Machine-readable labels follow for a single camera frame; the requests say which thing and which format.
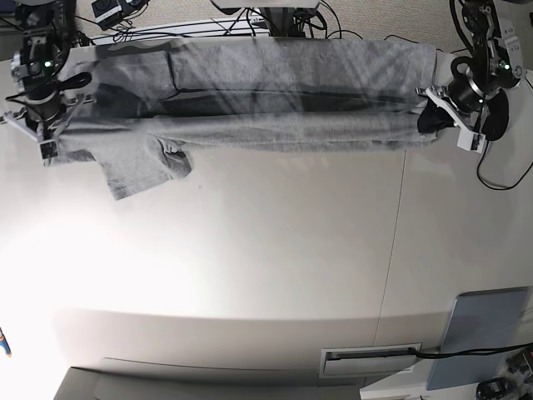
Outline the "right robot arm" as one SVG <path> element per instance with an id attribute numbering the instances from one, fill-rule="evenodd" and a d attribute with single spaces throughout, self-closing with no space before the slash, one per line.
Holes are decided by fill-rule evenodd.
<path id="1" fill-rule="evenodd" d="M 63 93 L 86 87 L 89 72 L 67 79 L 59 77 L 77 40 L 74 1 L 17 1 L 15 26 L 22 30 L 22 48 L 13 54 L 11 74 L 17 92 L 6 97 L 18 104 L 18 112 L 1 117 L 38 143 L 52 138 L 48 133 L 67 108 L 77 102 Z"/>

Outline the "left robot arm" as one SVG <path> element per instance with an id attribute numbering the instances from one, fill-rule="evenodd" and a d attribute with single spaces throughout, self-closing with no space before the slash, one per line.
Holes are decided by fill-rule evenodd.
<path id="1" fill-rule="evenodd" d="M 477 129 L 489 141 L 499 140 L 509 124 L 507 89 L 516 87 L 525 75 L 520 40 L 511 22 L 497 15 L 492 1 L 449 2 L 457 34 L 467 56 L 451 62 L 451 82 L 437 91 L 461 117 L 488 112 Z"/>

